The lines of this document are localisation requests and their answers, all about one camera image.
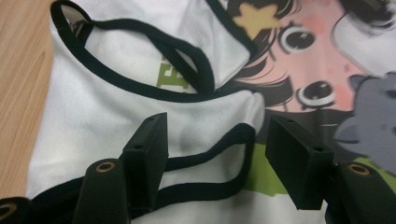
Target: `cartoon eye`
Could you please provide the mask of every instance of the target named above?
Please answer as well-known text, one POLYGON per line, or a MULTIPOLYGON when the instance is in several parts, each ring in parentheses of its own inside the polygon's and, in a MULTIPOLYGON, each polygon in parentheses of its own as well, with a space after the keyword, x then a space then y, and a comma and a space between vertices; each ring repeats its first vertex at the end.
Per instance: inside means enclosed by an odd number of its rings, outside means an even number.
POLYGON ((287 53, 301 52, 315 42, 315 37, 302 26, 290 25, 279 32, 279 43, 287 53))
POLYGON ((385 93, 390 99, 396 100, 396 91, 385 91, 385 93))

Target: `metal grommet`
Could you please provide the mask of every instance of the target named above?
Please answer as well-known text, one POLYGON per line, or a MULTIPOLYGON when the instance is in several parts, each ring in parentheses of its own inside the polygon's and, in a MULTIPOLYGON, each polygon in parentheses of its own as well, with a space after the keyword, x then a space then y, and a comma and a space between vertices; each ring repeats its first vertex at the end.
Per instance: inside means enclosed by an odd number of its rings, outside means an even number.
POLYGON ((0 205, 0 209, 8 209, 3 215, 0 216, 0 221, 11 216, 15 211, 17 211, 17 205, 15 203, 5 203, 0 205))
POLYGON ((116 167, 116 164, 112 161, 105 161, 100 163, 98 166, 96 166, 96 171, 99 173, 105 173, 107 171, 110 171, 116 167))
POLYGON ((366 167, 360 166, 358 164, 349 164, 347 168, 358 175, 369 175, 370 174, 370 171, 366 167))

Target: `wooden table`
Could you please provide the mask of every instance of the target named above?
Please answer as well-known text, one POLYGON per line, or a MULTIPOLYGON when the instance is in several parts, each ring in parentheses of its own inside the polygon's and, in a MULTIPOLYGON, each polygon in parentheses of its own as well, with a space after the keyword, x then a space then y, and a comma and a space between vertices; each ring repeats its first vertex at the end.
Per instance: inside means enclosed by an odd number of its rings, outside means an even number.
POLYGON ((52 0, 0 0, 0 199, 23 196, 52 64, 52 0))

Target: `yellow star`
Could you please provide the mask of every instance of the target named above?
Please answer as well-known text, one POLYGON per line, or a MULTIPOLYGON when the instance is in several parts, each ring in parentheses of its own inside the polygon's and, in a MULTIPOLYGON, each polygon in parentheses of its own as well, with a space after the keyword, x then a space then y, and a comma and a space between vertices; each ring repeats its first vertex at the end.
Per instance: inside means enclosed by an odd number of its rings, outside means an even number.
POLYGON ((261 30, 272 29, 281 25, 279 20, 274 17, 277 10, 275 4, 258 9, 249 3, 243 3, 239 9, 241 10, 241 16, 234 17, 233 21, 245 28, 250 39, 254 39, 261 30))

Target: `anime girl face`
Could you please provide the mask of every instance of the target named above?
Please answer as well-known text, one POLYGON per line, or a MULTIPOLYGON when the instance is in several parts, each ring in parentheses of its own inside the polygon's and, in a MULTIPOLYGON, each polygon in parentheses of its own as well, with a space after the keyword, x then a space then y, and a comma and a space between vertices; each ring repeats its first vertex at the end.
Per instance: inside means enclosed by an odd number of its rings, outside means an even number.
POLYGON ((268 109, 289 112, 323 107, 352 109, 353 90, 348 78, 364 72, 333 45, 332 30, 344 14, 337 1, 303 0, 261 8, 245 2, 239 9, 240 15, 233 19, 262 47, 259 56, 237 76, 237 82, 262 90, 266 102, 270 102, 268 109), (277 18, 286 7, 289 13, 277 18), (246 14, 255 13, 266 20, 244 21, 246 14), (251 31, 257 30, 255 26, 260 22, 267 29, 266 34, 251 31))

